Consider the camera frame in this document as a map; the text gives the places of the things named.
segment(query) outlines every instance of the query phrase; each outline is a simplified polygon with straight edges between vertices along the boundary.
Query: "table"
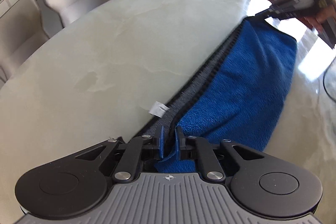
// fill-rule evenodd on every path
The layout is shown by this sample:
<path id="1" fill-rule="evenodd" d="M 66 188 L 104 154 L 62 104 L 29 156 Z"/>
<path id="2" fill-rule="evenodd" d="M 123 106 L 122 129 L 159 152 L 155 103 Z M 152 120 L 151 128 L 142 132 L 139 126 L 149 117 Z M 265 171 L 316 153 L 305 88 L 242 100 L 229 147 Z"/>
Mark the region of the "table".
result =
<path id="1" fill-rule="evenodd" d="M 108 138 L 128 141 L 151 119 L 155 101 L 169 101 L 246 14 L 268 6 L 112 0 L 46 42 L 0 90 L 0 223 L 22 215 L 14 186 L 24 172 Z M 320 177 L 325 191 L 316 215 L 331 224 L 336 107 L 320 74 L 335 53 L 295 19 L 270 22 L 299 43 L 292 88 L 266 152 Z"/>

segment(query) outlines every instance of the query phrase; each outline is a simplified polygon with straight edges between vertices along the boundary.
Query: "gray ribbed plate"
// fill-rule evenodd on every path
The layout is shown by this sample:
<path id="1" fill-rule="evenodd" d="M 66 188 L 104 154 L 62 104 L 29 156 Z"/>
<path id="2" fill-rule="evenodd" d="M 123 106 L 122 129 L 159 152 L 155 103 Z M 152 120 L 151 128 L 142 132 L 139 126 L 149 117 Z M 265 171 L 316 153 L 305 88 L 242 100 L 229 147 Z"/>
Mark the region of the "gray ribbed plate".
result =
<path id="1" fill-rule="evenodd" d="M 293 220 L 269 220 L 237 205 L 221 184 L 197 173 L 141 173 L 128 184 L 114 186 L 92 211 L 68 220 L 43 220 L 26 215 L 17 224 L 320 224 L 311 214 Z"/>

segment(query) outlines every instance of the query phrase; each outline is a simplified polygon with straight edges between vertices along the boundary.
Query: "white tag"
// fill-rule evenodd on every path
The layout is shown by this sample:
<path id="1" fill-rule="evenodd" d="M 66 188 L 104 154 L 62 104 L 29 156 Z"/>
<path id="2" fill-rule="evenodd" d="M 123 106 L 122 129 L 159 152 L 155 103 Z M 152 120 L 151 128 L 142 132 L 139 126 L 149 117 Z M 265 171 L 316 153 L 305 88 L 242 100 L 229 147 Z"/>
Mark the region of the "white tag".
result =
<path id="1" fill-rule="evenodd" d="M 164 104 L 155 102 L 149 110 L 149 114 L 162 118 L 163 114 L 165 114 L 168 109 L 169 107 L 166 107 Z"/>

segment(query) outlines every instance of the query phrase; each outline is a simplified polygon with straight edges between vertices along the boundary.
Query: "finger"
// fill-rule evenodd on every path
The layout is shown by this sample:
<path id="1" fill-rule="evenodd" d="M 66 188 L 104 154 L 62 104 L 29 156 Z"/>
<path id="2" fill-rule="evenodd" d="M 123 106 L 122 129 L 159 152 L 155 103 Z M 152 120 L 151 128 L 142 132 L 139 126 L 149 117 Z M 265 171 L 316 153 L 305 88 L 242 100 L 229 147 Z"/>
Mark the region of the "finger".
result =
<path id="1" fill-rule="evenodd" d="M 305 19 L 312 25 L 318 32 L 323 32 L 322 25 L 316 20 L 315 17 L 305 17 Z"/>
<path id="2" fill-rule="evenodd" d="M 321 10 L 320 12 L 317 13 L 316 15 L 316 20 L 319 23 L 323 23 L 325 22 L 329 17 L 334 17 L 336 18 L 336 12 L 335 9 L 332 5 L 324 8 L 323 10 Z"/>

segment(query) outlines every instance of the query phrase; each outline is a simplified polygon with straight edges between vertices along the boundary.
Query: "blue towel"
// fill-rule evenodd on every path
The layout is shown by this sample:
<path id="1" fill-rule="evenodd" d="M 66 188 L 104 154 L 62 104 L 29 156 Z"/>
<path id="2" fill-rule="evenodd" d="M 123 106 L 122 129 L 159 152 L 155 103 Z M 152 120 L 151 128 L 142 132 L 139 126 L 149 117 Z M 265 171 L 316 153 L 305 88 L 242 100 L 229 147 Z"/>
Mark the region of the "blue towel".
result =
<path id="1" fill-rule="evenodd" d="M 178 125 L 186 136 L 210 143 L 231 139 L 262 151 L 290 89 L 296 40 L 265 21 L 247 18 L 208 89 Z M 177 160 L 176 148 L 155 167 L 162 173 L 194 172 L 192 160 Z"/>

